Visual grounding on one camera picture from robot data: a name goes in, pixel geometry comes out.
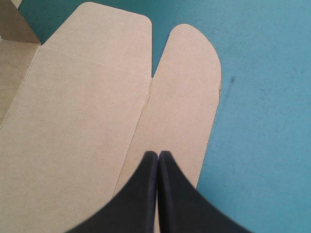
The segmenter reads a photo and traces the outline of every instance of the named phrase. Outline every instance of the unfolded cardboard box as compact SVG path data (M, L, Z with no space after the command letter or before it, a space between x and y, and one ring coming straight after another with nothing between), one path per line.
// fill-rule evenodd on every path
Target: unfolded cardboard box
M0 54L0 232L72 228L123 187L147 150L170 150L196 185L221 83L199 31L172 30L153 78L152 24L142 15L87 2L44 45L33 42L0 41L10 54Z

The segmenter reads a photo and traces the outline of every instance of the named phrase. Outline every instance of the blue floor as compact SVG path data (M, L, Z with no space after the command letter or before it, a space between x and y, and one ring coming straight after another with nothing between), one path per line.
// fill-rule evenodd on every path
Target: blue floor
M44 42L82 2L24 0L20 11ZM311 232L311 1L95 2L151 19L153 73L175 25L211 41L223 86L198 190L252 231Z

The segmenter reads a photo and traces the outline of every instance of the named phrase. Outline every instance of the cardboard tab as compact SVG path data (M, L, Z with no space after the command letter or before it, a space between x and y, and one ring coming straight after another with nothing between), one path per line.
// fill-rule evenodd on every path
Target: cardboard tab
M188 24L176 26L152 80L115 193L147 150L169 150L196 186L219 103L221 66L206 37Z
M0 0L0 36L3 39L40 44L33 30L11 0Z

